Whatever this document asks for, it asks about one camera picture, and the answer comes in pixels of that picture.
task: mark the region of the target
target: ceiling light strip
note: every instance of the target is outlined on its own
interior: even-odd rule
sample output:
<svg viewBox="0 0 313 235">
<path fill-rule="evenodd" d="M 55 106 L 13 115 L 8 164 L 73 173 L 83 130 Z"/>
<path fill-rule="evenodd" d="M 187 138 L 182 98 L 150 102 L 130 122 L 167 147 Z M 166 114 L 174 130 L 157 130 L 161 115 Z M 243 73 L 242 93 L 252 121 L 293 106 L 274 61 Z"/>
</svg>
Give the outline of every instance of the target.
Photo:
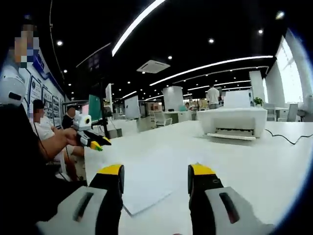
<svg viewBox="0 0 313 235">
<path fill-rule="evenodd" d="M 237 59 L 232 59 L 232 60 L 220 61 L 220 62 L 216 62 L 216 63 L 213 63 L 213 64 L 204 65 L 204 66 L 197 67 L 197 68 L 194 68 L 194 69 L 191 69 L 191 70 L 187 70 L 187 71 L 184 71 L 184 72 L 177 73 L 175 75 L 172 75 L 172 76 L 166 77 L 164 79 L 161 79 L 161 80 L 159 80 L 157 82 L 154 82 L 154 83 L 150 84 L 150 86 L 153 86 L 153 85 L 158 84 L 160 82 L 164 82 L 164 81 L 166 81 L 168 79 L 171 79 L 173 77 L 177 77 L 177 76 L 189 73 L 189 72 L 205 69 L 205 68 L 212 67 L 212 66 L 215 66 L 215 65 L 222 65 L 222 64 L 227 64 L 227 63 L 237 62 L 237 61 L 243 61 L 243 60 L 266 59 L 266 58 L 273 58 L 273 56 L 272 55 L 250 56 L 250 57 L 243 57 L 243 58 L 237 58 Z"/>
<path fill-rule="evenodd" d="M 220 85 L 226 85 L 226 84 L 234 84 L 234 83 L 241 83 L 241 82 L 250 82 L 250 80 L 236 81 L 236 82 L 225 82 L 225 83 L 220 83 L 220 84 L 214 84 L 214 86 L 220 86 Z M 188 90 L 191 91 L 191 90 L 196 90 L 196 89 L 206 88 L 206 87 L 210 87 L 210 86 L 208 85 L 208 86 L 203 86 L 203 87 L 195 87 L 195 88 L 190 88 Z"/>
<path fill-rule="evenodd" d="M 189 91 L 192 91 L 192 90 L 196 90 L 196 89 L 200 89 L 200 88 L 206 88 L 206 87 L 210 87 L 209 85 L 207 86 L 203 86 L 203 87 L 195 87 L 195 88 L 190 88 L 188 89 Z"/>
<path fill-rule="evenodd" d="M 135 94 L 136 92 L 137 92 L 137 91 L 134 91 L 134 92 L 132 92 L 132 93 L 129 93 L 129 94 L 123 96 L 122 99 L 124 99 L 124 98 L 126 98 L 126 97 L 128 97 L 128 96 L 130 96 L 130 95 L 132 95 L 132 94 Z"/>
<path fill-rule="evenodd" d="M 91 55 L 87 56 L 82 62 L 80 62 L 78 65 L 76 65 L 76 67 L 80 66 L 83 62 L 85 62 L 86 60 L 88 60 L 90 57 L 92 57 L 95 53 L 97 53 L 98 51 L 102 50 L 103 48 L 106 48 L 108 45 L 110 45 L 111 43 L 106 44 L 105 46 L 99 48 L 98 50 L 96 50 L 94 53 L 92 53 Z"/>
<path fill-rule="evenodd" d="M 236 82 L 225 82 L 225 83 L 220 83 L 220 84 L 214 84 L 214 86 L 227 85 L 227 84 L 235 84 L 235 83 L 241 83 L 241 82 L 250 82 L 250 80 L 236 81 Z"/>
<path fill-rule="evenodd" d="M 158 96 L 155 96 L 155 97 L 151 97 L 151 98 L 145 99 L 145 101 L 150 100 L 150 99 L 159 98 L 159 97 L 162 97 L 162 96 L 164 96 L 164 95 L 158 95 Z"/>
<path fill-rule="evenodd" d="M 117 50 L 122 46 L 125 40 L 129 37 L 132 31 L 148 16 L 154 9 L 161 5 L 165 0 L 155 0 L 150 6 L 148 6 L 140 15 L 132 22 L 132 24 L 126 29 L 122 37 L 118 40 L 115 47 L 112 50 L 112 57 L 116 54 Z"/>
<path fill-rule="evenodd" d="M 243 68 L 237 68 L 237 69 L 232 69 L 232 70 L 233 71 L 236 71 L 236 70 L 248 70 L 248 69 L 256 69 L 256 67 L 258 67 L 258 68 L 267 68 L 265 73 L 266 74 L 268 73 L 269 66 L 243 67 Z M 197 77 L 203 77 L 203 76 L 206 76 L 206 75 L 212 75 L 212 74 L 217 74 L 217 73 L 222 73 L 222 72 L 230 72 L 230 71 L 229 70 L 222 70 L 222 71 L 217 71 L 217 72 L 205 73 L 205 74 L 202 74 L 202 75 L 199 75 L 199 76 L 183 79 L 183 80 L 178 81 L 178 82 L 173 82 L 173 84 L 176 84 L 176 83 L 179 83 L 179 82 L 183 82 L 183 81 L 187 81 L 187 80 L 190 80 L 190 79 L 194 79 L 194 78 L 197 78 Z"/>
<path fill-rule="evenodd" d="M 226 91 L 226 90 L 235 90 L 235 89 L 243 89 L 243 88 L 252 88 L 252 87 L 234 87 L 234 88 L 224 88 L 224 89 L 222 89 L 222 91 Z"/>
</svg>

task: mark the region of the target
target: man in white shirt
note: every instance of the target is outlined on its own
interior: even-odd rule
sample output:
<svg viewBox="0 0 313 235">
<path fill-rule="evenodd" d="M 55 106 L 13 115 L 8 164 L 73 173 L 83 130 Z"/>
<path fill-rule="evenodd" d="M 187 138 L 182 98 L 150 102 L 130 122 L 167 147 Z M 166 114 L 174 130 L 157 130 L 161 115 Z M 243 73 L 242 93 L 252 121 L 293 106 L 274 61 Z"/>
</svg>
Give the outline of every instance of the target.
<svg viewBox="0 0 313 235">
<path fill-rule="evenodd" d="M 55 133 L 60 131 L 58 130 L 58 128 L 53 126 L 51 121 L 44 115 L 44 104 L 41 100 L 35 99 L 33 101 L 33 111 L 34 119 L 30 122 L 30 124 L 33 128 L 33 131 L 40 140 L 46 140 L 48 138 L 51 138 L 55 135 Z M 81 148 L 81 146 L 74 147 L 72 145 L 67 145 L 67 150 L 66 148 L 64 148 L 63 151 L 58 153 L 54 158 L 54 160 L 58 162 L 61 160 L 61 158 L 64 158 L 65 164 L 67 166 L 68 175 L 73 181 L 77 181 L 75 161 L 69 156 L 71 154 L 75 154 L 78 156 L 81 155 Z"/>
<path fill-rule="evenodd" d="M 220 92 L 215 87 L 211 87 L 207 91 L 207 99 L 209 103 L 209 109 L 217 109 L 219 107 Z"/>
</svg>

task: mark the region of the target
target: white helmet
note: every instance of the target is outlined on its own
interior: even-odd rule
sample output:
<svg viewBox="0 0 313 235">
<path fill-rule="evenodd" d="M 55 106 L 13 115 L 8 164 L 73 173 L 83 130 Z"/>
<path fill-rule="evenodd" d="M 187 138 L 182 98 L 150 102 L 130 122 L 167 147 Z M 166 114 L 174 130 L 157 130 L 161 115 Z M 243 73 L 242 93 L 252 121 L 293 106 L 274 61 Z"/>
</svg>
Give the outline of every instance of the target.
<svg viewBox="0 0 313 235">
<path fill-rule="evenodd" d="M 11 65 L 2 68 L 0 76 L 0 104 L 19 106 L 25 96 L 25 80 Z"/>
</svg>

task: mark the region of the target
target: office chair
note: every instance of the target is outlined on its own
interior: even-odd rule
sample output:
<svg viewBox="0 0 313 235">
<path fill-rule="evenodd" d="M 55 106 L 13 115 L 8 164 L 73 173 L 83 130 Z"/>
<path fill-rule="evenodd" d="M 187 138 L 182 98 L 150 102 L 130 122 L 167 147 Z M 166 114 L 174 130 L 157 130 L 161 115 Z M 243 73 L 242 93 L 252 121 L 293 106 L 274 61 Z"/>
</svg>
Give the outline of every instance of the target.
<svg viewBox="0 0 313 235">
<path fill-rule="evenodd" d="M 290 104 L 287 118 L 279 118 L 277 121 L 295 121 L 298 112 L 298 104 Z"/>
</svg>

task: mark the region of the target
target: window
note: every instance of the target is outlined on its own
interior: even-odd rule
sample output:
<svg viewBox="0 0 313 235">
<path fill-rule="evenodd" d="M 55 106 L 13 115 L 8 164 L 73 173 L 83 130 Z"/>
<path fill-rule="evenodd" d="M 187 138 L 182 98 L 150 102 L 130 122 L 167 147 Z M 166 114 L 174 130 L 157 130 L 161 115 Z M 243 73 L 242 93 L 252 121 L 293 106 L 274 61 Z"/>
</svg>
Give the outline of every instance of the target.
<svg viewBox="0 0 313 235">
<path fill-rule="evenodd" d="M 283 38 L 281 47 L 277 52 L 277 65 L 282 77 L 285 102 L 303 102 L 300 75 L 285 38 Z"/>
<path fill-rule="evenodd" d="M 262 79 L 262 83 L 263 83 L 265 103 L 268 103 L 268 89 L 266 87 L 266 82 L 264 78 Z"/>
</svg>

